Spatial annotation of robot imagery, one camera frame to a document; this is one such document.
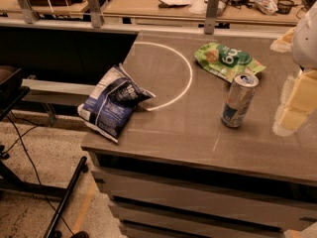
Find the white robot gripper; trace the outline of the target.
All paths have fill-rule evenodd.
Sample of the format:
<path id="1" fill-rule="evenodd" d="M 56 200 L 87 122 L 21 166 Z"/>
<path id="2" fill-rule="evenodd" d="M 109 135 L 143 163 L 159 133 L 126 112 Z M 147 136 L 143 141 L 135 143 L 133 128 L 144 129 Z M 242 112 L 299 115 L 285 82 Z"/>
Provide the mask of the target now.
<path id="1" fill-rule="evenodd" d="M 292 52 L 293 60 L 303 68 L 317 69 L 317 2 L 298 22 L 270 45 L 278 53 Z M 281 95 L 279 125 L 289 131 L 299 129 L 317 108 L 317 70 L 289 76 Z"/>

